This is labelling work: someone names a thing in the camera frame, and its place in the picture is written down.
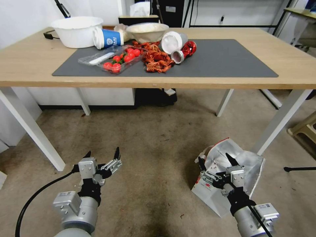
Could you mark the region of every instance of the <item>cooked crawfish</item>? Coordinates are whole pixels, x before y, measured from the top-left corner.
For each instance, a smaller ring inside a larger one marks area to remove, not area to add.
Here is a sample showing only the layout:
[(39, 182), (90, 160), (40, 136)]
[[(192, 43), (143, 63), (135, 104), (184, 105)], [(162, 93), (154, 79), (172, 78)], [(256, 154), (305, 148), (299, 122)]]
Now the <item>cooked crawfish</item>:
[(146, 42), (143, 44), (136, 41), (133, 42), (134, 46), (146, 50), (143, 56), (143, 62), (146, 65), (147, 72), (166, 72), (175, 65), (175, 62), (169, 57), (169, 55), (159, 49), (159, 44), (159, 41), (153, 43)]

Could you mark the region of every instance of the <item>floor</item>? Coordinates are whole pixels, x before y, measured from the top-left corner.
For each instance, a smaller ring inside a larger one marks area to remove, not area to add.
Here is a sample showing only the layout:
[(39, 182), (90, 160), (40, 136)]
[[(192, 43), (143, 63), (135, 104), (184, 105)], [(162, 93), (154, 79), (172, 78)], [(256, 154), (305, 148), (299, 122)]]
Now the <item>floor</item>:
[[(235, 90), (221, 118), (215, 116), (224, 90), (177, 90), (174, 106), (137, 110), (47, 110), (38, 124), (66, 162), (57, 172), (28, 135), (0, 154), (8, 178), (0, 190), (1, 236), (13, 236), (19, 212), (41, 186), (71, 170), (89, 150), (98, 162), (120, 147), (122, 168), (102, 187), (95, 236), (239, 236), (231, 215), (219, 218), (190, 189), (199, 174), (194, 163), (205, 147), (230, 137), (250, 149), (276, 110), (259, 90)], [(281, 101), (289, 91), (273, 91)], [(306, 101), (287, 127), (316, 109)], [(253, 195), (271, 202), (281, 217), (275, 236), (316, 232), (316, 173), (286, 173), (283, 166), (315, 166), (315, 160), (284, 129), (264, 153), (266, 164)], [(57, 193), (79, 191), (73, 174), (43, 191), (23, 219), (21, 236), (54, 236), (60, 217), (52, 208)]]

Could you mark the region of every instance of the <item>power cord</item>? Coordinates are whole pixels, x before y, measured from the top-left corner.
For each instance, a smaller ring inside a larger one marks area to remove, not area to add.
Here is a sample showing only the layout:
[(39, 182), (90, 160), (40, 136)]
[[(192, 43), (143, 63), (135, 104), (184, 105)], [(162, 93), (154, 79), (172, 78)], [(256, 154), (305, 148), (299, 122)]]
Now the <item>power cord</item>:
[(16, 222), (16, 227), (15, 227), (15, 237), (20, 237), (20, 230), (21, 230), (21, 223), (22, 223), (22, 219), (23, 219), (23, 216), (24, 216), (24, 213), (26, 211), (26, 209), (28, 208), (28, 206), (30, 205), (30, 203), (33, 201), (33, 199), (38, 195), (40, 194), (40, 192), (42, 192), (44, 189), (48, 188), (49, 186), (51, 186), (52, 184), (64, 179), (64, 178), (67, 178), (68, 176), (70, 176), (71, 174), (73, 173), (76, 173), (76, 172), (79, 172), (79, 166), (78, 165), (74, 165), (72, 170), (60, 177), (60, 178), (57, 178), (53, 181), (51, 181), (50, 183), (44, 185), (43, 187), (41, 187), (40, 189), (38, 189), (31, 197), (30, 199), (26, 202), (26, 204), (24, 205), (24, 207), (22, 208), (21, 212), (20, 212), (20, 215), (19, 215), (19, 218)]
[(53, 32), (53, 31), (55, 31), (55, 30), (51, 30), (51, 31), (45, 32), (45, 33), (44, 33), (44, 37), (45, 37), (46, 39), (49, 39), (49, 40), (52, 40), (52, 39), (59, 39), (58, 37), (53, 37), (52, 34), (49, 34), (50, 32)]

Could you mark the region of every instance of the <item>white lid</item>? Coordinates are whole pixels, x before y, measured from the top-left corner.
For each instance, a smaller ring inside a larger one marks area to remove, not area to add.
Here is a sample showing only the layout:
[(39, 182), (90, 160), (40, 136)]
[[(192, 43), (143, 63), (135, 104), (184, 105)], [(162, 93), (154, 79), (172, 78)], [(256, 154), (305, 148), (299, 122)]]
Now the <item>white lid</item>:
[(161, 40), (161, 47), (167, 54), (180, 50), (182, 47), (182, 38), (180, 34), (175, 31), (165, 33)]
[(93, 30), (93, 43), (97, 49), (102, 49), (104, 47), (104, 36), (102, 29), (96, 27)]

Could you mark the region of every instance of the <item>cherry tomato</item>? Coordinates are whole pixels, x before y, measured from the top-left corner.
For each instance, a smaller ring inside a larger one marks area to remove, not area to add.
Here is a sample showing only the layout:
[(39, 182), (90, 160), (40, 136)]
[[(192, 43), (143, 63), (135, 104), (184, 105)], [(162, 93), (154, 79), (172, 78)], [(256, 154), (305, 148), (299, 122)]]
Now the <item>cherry tomato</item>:
[(127, 55), (130, 56), (132, 59), (135, 57), (134, 53), (128, 53)]
[(126, 52), (127, 52), (127, 53), (133, 53), (134, 50), (133, 50), (132, 48), (128, 48), (128, 49), (126, 50)]
[(135, 54), (135, 57), (138, 57), (141, 54), (139, 49), (134, 49), (133, 53)]
[(111, 68), (112, 68), (112, 63), (110, 63), (110, 62), (104, 63), (104, 64), (103, 64), (103, 68), (104, 68), (104, 69), (111, 70)]
[(129, 62), (129, 61), (131, 61), (132, 60), (132, 58), (131, 58), (131, 56), (129, 56), (129, 55), (126, 55), (125, 57), (124, 57), (124, 62)]
[(121, 71), (121, 64), (113, 64), (112, 72), (118, 73)]
[(119, 61), (121, 61), (121, 58), (116, 55), (116, 56), (113, 57), (113, 60), (118, 63)]

